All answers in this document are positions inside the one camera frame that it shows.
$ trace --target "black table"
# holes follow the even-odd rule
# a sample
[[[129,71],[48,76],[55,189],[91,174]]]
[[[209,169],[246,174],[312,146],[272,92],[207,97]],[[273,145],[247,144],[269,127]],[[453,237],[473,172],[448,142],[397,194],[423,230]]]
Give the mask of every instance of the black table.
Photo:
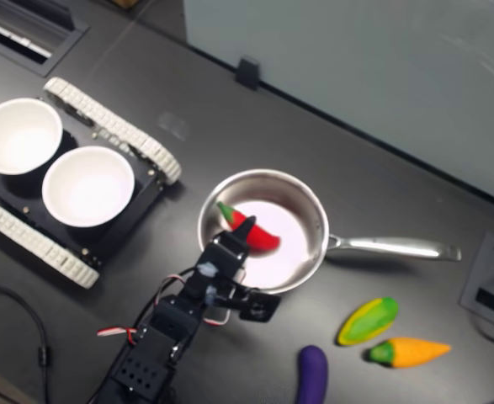
[[[327,402],[494,402],[494,343],[458,304],[482,237],[494,232],[494,205],[272,93],[239,86],[228,71],[114,8],[82,0],[72,8],[92,28],[52,75],[152,133],[183,164],[183,176],[90,291],[52,270],[26,268],[18,260],[22,252],[0,237],[0,284],[26,296],[50,334],[54,403],[83,403],[91,396],[124,341],[96,338],[95,331],[131,324],[163,276],[195,261],[196,219],[205,196],[227,176],[255,167],[308,183],[336,234],[423,237],[460,245],[464,259],[326,260],[311,280],[284,296],[269,324],[234,316],[226,327],[202,327],[174,383],[181,403],[293,402],[296,354],[308,344],[329,358]],[[0,102],[38,95],[44,83],[0,56]],[[188,125],[188,136],[159,127],[157,117],[166,112]],[[360,359],[374,343],[336,347],[346,316],[383,295],[401,303],[386,338],[446,342],[453,352],[427,366],[389,370]],[[493,326],[482,326],[494,334]],[[40,399],[36,344],[29,320],[0,299],[0,372]]]

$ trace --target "red chili pepper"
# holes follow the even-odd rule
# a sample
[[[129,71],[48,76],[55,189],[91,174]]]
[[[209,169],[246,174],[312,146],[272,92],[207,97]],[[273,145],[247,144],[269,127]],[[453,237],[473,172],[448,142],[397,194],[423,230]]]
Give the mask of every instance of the red chili pepper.
[[[239,210],[235,210],[231,206],[224,205],[222,202],[217,202],[217,206],[232,230],[239,227],[247,218]],[[272,234],[267,233],[260,226],[254,225],[254,227],[250,230],[250,233],[248,233],[247,244],[257,250],[274,250],[280,245],[280,237],[273,236]]]

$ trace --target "toy eggplant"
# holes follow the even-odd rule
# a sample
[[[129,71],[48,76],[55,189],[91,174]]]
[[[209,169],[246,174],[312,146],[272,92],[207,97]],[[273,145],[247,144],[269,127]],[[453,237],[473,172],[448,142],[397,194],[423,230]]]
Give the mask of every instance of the toy eggplant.
[[[310,345],[299,353],[300,385],[296,404],[323,404],[329,365],[321,349]]]

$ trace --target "white wall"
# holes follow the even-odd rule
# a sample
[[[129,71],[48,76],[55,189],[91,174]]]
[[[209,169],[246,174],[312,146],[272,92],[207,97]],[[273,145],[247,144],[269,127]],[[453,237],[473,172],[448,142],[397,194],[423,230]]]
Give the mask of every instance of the white wall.
[[[184,0],[189,43],[494,195],[494,0]]]

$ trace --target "white bowl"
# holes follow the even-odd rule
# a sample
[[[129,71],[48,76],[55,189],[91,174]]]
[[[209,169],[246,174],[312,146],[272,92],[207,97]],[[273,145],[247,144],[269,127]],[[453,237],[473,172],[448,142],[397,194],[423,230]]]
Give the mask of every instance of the white bowl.
[[[61,143],[60,115],[49,104],[17,98],[0,104],[0,174],[25,174],[49,161]]]
[[[118,152],[100,146],[68,151],[43,180],[46,209],[61,223],[93,227],[115,218],[135,189],[135,174]]]

